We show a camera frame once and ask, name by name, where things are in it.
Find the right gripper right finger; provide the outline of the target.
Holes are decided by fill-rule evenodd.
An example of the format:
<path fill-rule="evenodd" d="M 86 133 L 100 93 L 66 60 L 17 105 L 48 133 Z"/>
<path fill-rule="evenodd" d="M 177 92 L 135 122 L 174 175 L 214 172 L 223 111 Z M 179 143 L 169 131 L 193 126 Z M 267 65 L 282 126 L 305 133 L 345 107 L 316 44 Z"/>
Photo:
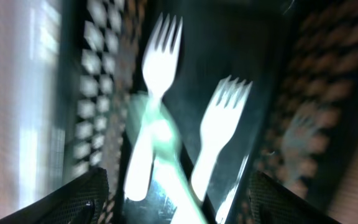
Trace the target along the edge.
<path fill-rule="evenodd" d="M 263 172 L 249 181 L 249 201 L 259 224 L 339 224 Z"/>

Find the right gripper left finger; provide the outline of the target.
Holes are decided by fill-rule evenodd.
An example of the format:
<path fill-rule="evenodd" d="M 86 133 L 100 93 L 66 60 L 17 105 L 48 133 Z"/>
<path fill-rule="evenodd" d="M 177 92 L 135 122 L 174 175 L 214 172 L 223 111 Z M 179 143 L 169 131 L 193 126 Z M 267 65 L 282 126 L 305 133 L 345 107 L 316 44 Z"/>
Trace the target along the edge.
<path fill-rule="evenodd" d="M 97 167 L 0 223 L 97 223 L 108 193 L 106 169 Z"/>

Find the white plastic fork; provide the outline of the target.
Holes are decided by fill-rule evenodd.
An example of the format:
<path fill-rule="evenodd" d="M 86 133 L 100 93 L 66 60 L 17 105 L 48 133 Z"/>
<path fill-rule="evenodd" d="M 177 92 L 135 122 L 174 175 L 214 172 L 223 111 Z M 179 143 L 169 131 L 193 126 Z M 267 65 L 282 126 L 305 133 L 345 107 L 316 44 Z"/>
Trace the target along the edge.
<path fill-rule="evenodd" d="M 252 83 L 230 77 L 219 81 L 200 124 L 201 150 L 190 184 L 203 202 L 220 152 L 233 137 L 247 103 Z"/>
<path fill-rule="evenodd" d="M 145 199 L 156 167 L 157 182 L 177 206 L 171 222 L 207 223 L 181 166 L 181 136 L 165 105 L 146 93 L 131 95 L 126 132 L 132 154 L 123 187 L 125 198 Z"/>
<path fill-rule="evenodd" d="M 182 17 L 160 15 L 144 51 L 142 74 L 148 98 L 123 187 L 126 198 L 135 202 L 145 199 L 149 189 L 154 156 L 151 119 L 175 79 L 182 31 Z"/>

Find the black plastic perforated basket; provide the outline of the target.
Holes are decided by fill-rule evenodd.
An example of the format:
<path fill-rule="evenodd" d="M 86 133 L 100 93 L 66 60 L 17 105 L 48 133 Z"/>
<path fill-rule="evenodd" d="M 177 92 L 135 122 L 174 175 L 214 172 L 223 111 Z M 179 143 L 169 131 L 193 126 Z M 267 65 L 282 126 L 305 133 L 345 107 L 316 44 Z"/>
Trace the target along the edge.
<path fill-rule="evenodd" d="M 129 95 L 145 90 L 140 58 L 160 14 L 184 18 L 178 74 L 163 100 L 181 134 L 190 173 L 200 151 L 201 117 L 224 77 L 254 84 L 250 105 L 223 149 L 208 187 L 210 222 L 252 223 L 249 176 L 259 170 L 289 179 L 284 151 L 300 150 L 290 187 L 340 222 L 358 223 L 358 1 L 65 1 L 72 56 L 88 49 L 85 24 L 107 18 L 117 31 L 112 97 L 101 133 L 109 197 L 97 223 L 168 223 L 173 205 L 153 185 L 142 202 L 122 192 L 131 136 Z"/>

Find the clear plastic perforated basket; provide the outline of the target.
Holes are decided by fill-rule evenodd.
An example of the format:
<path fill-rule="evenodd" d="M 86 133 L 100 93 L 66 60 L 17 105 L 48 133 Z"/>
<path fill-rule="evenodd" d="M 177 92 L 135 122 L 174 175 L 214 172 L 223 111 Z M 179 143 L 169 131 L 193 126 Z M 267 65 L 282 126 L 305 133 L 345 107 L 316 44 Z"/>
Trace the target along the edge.
<path fill-rule="evenodd" d="M 61 29 L 61 1 L 0 0 L 0 219 L 63 183 Z"/>

